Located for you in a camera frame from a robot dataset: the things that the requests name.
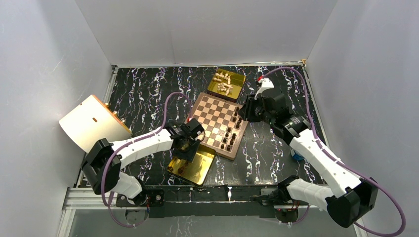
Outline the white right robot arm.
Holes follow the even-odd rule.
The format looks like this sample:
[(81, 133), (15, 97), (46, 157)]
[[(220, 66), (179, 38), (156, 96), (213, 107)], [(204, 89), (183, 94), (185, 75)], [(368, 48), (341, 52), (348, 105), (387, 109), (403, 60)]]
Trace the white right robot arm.
[(378, 188), (332, 161), (325, 154), (326, 147), (320, 148), (317, 144), (306, 118), (289, 112), (284, 95), (248, 95), (238, 114), (248, 122), (267, 123), (277, 137), (303, 156), (327, 182), (320, 186), (291, 175), (278, 184), (270, 197), (276, 197), (284, 204), (292, 204), (295, 200), (312, 204), (326, 210), (344, 228), (372, 210)]

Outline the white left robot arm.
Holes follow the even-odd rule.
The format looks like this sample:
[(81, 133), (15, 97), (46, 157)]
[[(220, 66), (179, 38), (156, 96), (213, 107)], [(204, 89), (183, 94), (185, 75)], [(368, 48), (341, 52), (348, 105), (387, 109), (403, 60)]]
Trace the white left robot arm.
[(168, 122), (142, 136), (109, 142), (103, 138), (92, 146), (81, 168), (96, 195), (115, 192), (133, 204), (143, 205), (148, 193), (140, 181), (122, 172), (127, 165), (158, 152), (171, 150), (178, 158), (192, 161), (205, 129), (197, 119), (187, 123)]

